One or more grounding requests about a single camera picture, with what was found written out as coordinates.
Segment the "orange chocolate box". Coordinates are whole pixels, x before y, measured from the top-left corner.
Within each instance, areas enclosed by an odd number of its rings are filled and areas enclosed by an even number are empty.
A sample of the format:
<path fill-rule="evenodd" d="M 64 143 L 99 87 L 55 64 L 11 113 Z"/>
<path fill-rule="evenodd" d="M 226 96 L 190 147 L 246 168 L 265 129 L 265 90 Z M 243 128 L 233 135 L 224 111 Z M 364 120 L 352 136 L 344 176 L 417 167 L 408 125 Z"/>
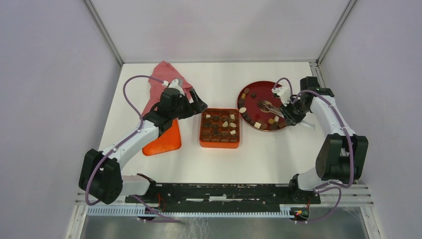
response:
<path fill-rule="evenodd" d="M 230 115 L 235 115 L 235 119 L 231 119 Z M 236 124 L 236 128 L 222 127 L 222 124 L 227 121 Z M 203 148 L 222 148 L 222 149 L 236 149 L 240 145 L 241 117 L 237 109 L 222 109 L 222 108 L 207 108 L 201 114 L 200 130 L 199 130 L 199 144 Z M 231 135 L 232 130 L 236 131 L 235 135 Z"/>

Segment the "silver white-handled tongs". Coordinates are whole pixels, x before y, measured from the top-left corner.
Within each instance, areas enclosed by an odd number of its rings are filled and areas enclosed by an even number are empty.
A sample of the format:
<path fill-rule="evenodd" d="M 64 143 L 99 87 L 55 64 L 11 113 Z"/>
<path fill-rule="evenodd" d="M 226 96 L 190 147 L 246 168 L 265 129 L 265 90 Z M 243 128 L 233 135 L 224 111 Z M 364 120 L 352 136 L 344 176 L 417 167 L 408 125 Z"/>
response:
<path fill-rule="evenodd" d="M 257 102 L 257 106 L 264 112 L 270 112 L 279 117 L 283 117 L 287 126 L 296 126 L 297 124 L 302 124 L 312 129 L 316 128 L 315 124 L 304 120 L 306 113 L 297 111 L 291 103 L 287 104 L 287 106 L 281 104 L 281 106 L 277 108 L 268 101 L 259 100 Z"/>

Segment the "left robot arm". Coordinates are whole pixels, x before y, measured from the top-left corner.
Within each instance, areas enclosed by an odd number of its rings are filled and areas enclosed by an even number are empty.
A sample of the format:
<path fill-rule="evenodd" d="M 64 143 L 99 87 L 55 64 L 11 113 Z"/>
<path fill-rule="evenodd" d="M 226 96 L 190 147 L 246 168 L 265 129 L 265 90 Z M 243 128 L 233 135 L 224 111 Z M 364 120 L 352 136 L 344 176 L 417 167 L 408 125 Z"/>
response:
<path fill-rule="evenodd" d="M 208 108 L 195 89 L 189 93 L 191 96 L 187 97 L 178 89 L 166 88 L 131 133 L 104 150 L 90 149 L 85 154 L 79 187 L 85 191 L 87 205 L 95 205 L 89 200 L 90 196 L 96 198 L 97 203 L 107 205 L 120 196 L 136 195 L 145 203 L 156 198 L 150 179 L 141 174 L 124 176 L 122 169 L 146 145 L 171 128 L 174 120 L 190 118 Z"/>

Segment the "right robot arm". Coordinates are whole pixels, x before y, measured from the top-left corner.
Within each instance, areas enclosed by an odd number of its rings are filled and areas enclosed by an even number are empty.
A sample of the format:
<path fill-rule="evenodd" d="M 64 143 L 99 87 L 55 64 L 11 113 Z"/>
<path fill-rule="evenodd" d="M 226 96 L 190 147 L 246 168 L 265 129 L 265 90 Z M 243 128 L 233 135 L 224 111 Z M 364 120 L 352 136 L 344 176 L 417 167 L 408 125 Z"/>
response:
<path fill-rule="evenodd" d="M 346 123 L 333 91 L 322 87 L 317 77 L 305 77 L 300 80 L 297 94 L 292 87 L 274 87 L 272 92 L 280 98 L 280 111 L 287 126 L 296 126 L 307 114 L 313 114 L 325 134 L 314 168 L 291 180 L 296 185 L 287 190 L 289 200 L 300 203 L 307 197 L 307 191 L 320 193 L 330 185 L 351 187 L 361 177 L 369 142 Z"/>

